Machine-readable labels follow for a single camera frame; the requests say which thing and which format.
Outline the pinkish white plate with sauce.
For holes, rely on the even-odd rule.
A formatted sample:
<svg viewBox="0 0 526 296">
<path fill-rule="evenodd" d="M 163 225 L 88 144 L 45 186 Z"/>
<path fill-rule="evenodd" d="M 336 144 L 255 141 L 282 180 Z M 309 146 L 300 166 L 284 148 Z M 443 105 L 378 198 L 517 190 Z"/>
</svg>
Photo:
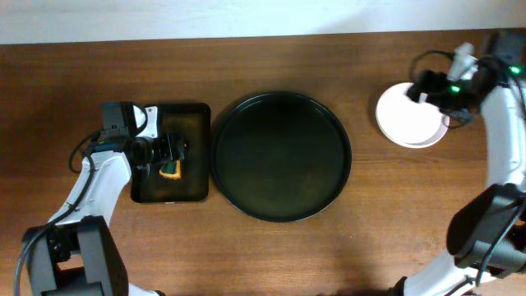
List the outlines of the pinkish white plate with sauce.
<svg viewBox="0 0 526 296">
<path fill-rule="evenodd" d="M 422 149 L 435 145 L 448 131 L 448 117 L 428 103 L 415 103 L 406 91 L 413 84 L 388 88 L 376 103 L 376 122 L 382 133 L 399 146 Z"/>
</svg>

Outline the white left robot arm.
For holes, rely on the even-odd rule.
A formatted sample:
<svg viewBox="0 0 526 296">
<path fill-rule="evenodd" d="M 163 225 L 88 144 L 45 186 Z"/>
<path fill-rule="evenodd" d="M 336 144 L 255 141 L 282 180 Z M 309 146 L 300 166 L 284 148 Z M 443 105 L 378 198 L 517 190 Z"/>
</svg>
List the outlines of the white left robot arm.
<svg viewBox="0 0 526 296">
<path fill-rule="evenodd" d="M 102 108 L 103 126 L 73 149 L 81 154 L 78 179 L 46 224 L 26 230 L 13 285 L 21 292 L 27 270 L 34 295 L 149 295 L 132 284 L 109 224 L 134 170 L 170 164 L 181 176 L 185 144 L 159 130 L 159 107 L 132 102 Z"/>
</svg>

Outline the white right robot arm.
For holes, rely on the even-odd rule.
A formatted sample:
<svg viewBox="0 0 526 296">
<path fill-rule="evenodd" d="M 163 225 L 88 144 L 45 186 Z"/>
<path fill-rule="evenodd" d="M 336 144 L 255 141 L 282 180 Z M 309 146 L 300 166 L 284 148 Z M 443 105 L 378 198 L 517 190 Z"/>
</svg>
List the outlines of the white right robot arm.
<svg viewBox="0 0 526 296">
<path fill-rule="evenodd" d="M 450 222 L 446 250 L 390 295 L 467 295 L 481 284 L 525 272 L 525 38 L 492 35 L 479 58 L 470 44 L 447 57 L 447 73 L 412 74 L 406 92 L 465 127 L 483 118 L 487 187 Z"/>
</svg>

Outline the green and yellow sponge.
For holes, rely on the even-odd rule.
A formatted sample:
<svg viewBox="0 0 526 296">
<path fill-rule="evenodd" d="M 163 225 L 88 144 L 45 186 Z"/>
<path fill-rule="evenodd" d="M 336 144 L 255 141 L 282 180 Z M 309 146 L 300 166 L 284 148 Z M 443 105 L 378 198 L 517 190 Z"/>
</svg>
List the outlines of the green and yellow sponge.
<svg viewBox="0 0 526 296">
<path fill-rule="evenodd" d="M 182 178 L 182 163 L 180 160 L 170 161 L 162 164 L 159 175 L 163 178 L 179 180 Z"/>
</svg>

